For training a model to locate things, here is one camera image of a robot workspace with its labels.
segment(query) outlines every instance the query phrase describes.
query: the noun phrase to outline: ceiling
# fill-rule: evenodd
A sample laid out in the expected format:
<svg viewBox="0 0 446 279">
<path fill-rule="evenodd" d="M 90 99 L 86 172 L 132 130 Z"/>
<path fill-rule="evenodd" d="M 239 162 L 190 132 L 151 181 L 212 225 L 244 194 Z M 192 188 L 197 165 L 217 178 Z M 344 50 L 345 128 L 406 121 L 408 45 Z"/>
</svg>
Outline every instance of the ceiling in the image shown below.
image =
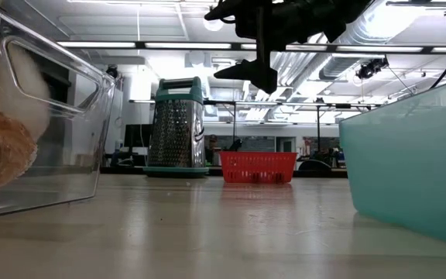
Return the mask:
<svg viewBox="0 0 446 279">
<path fill-rule="evenodd" d="M 23 23 L 55 40 L 252 42 L 238 38 L 232 25 L 223 25 L 217 32 L 210 31 L 204 26 L 203 16 L 209 11 L 209 7 L 214 5 L 211 0 L 170 4 L 164 2 L 162 5 L 156 4 L 156 1 L 142 5 L 93 2 L 94 0 L 5 0 L 3 7 Z M 418 9 L 416 15 L 410 14 L 413 20 L 407 26 L 403 26 L 401 32 L 397 32 L 387 40 L 386 44 L 446 45 L 445 11 L 443 8 Z M 391 24 L 395 24 L 394 20 L 396 19 L 386 19 L 385 25 L 379 25 L 378 29 L 389 29 Z M 141 56 L 149 61 L 151 68 L 159 77 L 178 78 L 185 71 L 185 57 L 189 52 L 189 50 L 87 50 L 81 51 L 81 55 L 94 61 L 104 60 L 105 57 Z M 255 59 L 253 52 L 209 53 L 211 57 L 236 61 Z M 292 89 L 285 91 L 284 94 L 288 94 L 286 97 L 295 102 L 312 102 L 317 97 L 324 97 L 332 102 L 383 103 L 397 92 L 399 95 L 407 93 L 402 91 L 406 87 L 413 92 L 427 90 L 446 68 L 446 56 L 441 55 L 389 55 L 387 58 L 391 70 L 386 68 L 367 82 L 354 77 L 355 71 L 359 68 L 358 62 L 335 82 L 326 83 L 324 86 L 317 84 L 321 90 L 311 91 L 309 86 L 307 90 L 301 91 L 300 84 L 292 82 L 290 84 Z M 314 60 L 314 54 L 311 54 L 308 60 Z M 304 76 L 310 65 L 299 62 L 290 59 L 285 66 L 277 70 L 288 71 L 292 67 L 299 67 L 301 75 Z M 214 71 L 214 68 L 208 69 L 207 73 L 211 76 Z M 222 81 L 212 77 L 209 77 L 209 83 L 212 88 L 242 90 L 243 86 L 243 81 Z M 251 87 L 251 91 L 254 94 L 250 96 L 254 98 L 257 90 Z"/>
</svg>

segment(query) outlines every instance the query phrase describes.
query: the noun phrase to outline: teal grater handle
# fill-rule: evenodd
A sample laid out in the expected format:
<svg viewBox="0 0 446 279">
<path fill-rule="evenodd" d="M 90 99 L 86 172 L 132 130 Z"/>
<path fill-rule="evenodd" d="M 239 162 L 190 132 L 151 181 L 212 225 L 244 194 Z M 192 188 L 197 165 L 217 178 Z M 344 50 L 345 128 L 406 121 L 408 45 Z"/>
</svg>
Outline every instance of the teal grater handle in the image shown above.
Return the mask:
<svg viewBox="0 0 446 279">
<path fill-rule="evenodd" d="M 170 94 L 170 89 L 190 88 L 188 94 Z M 204 99 L 202 97 L 201 79 L 199 77 L 174 79 L 174 80 L 160 80 L 160 86 L 156 92 L 156 102 L 169 100 L 191 100 L 203 105 Z"/>
</svg>

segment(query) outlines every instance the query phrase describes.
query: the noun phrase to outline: clear plastic container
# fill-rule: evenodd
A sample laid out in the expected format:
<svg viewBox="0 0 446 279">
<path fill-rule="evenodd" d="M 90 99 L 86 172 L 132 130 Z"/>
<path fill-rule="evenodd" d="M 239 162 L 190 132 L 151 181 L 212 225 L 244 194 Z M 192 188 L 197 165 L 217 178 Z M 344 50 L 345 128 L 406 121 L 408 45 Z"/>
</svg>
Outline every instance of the clear plastic container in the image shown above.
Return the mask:
<svg viewBox="0 0 446 279">
<path fill-rule="evenodd" d="M 0 13 L 0 214 L 94 196 L 114 90 Z"/>
<path fill-rule="evenodd" d="M 355 208 L 446 240 L 446 84 L 340 124 Z"/>
</svg>

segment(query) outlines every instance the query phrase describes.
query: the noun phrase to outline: metal beam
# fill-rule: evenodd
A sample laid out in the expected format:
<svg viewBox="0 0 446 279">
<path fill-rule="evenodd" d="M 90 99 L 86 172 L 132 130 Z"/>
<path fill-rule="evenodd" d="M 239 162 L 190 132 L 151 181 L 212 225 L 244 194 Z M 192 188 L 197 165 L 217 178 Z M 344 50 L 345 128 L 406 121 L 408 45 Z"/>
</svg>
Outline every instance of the metal beam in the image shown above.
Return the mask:
<svg viewBox="0 0 446 279">
<path fill-rule="evenodd" d="M 89 50 L 223 50 L 249 51 L 253 43 L 236 42 L 147 42 L 147 41 L 60 41 L 60 45 L 73 49 Z M 309 43 L 287 45 L 284 52 L 296 53 L 344 53 L 344 54 L 404 54 L 446 55 L 446 46 L 438 45 L 342 45 Z"/>
<path fill-rule="evenodd" d="M 131 103 L 155 103 L 154 100 L 129 100 Z M 215 101 L 204 100 L 204 105 L 253 105 L 257 107 L 273 107 L 277 105 L 289 105 L 299 107 L 314 108 L 336 108 L 336 109 L 353 109 L 353 108 L 378 108 L 380 104 L 341 104 L 341 103 L 289 103 L 289 102 L 239 102 L 239 101 Z"/>
</svg>

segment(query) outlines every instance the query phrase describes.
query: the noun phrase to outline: wall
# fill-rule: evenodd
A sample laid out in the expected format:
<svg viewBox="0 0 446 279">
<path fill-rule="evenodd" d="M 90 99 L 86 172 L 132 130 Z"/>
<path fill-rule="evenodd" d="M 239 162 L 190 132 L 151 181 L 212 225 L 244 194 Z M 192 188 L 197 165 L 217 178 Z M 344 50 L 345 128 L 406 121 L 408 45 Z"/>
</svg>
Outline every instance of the wall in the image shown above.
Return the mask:
<svg viewBox="0 0 446 279">
<path fill-rule="evenodd" d="M 131 103 L 129 100 L 132 97 L 132 79 L 125 78 L 123 84 L 120 84 L 122 90 L 125 92 L 122 100 L 122 129 L 120 132 L 121 139 L 125 138 L 125 126 L 131 124 L 150 124 L 152 122 L 153 112 L 151 112 L 151 105 L 144 103 Z M 147 154 L 147 148 L 134 147 L 134 152 L 139 154 Z"/>
<path fill-rule="evenodd" d="M 122 91 L 115 89 L 115 97 L 113 97 L 113 104 L 111 105 L 111 116 L 109 119 L 108 135 L 106 136 L 105 152 L 111 154 L 115 152 L 116 140 L 123 139 L 122 130 L 122 106 L 123 106 Z"/>
<path fill-rule="evenodd" d="M 321 137 L 339 137 L 338 126 L 321 126 Z M 231 124 L 206 124 L 204 125 L 204 134 L 217 136 L 233 135 L 233 125 Z M 235 131 L 236 136 L 291 136 L 295 137 L 296 151 L 305 148 L 303 136 L 317 136 L 317 126 L 248 126 L 238 124 Z"/>
<path fill-rule="evenodd" d="M 204 137 L 204 146 L 209 146 L 209 135 Z M 265 151 L 275 152 L 275 136 L 239 136 L 242 140 L 240 151 Z M 230 148 L 233 144 L 233 136 L 218 136 L 216 147 Z"/>
</svg>

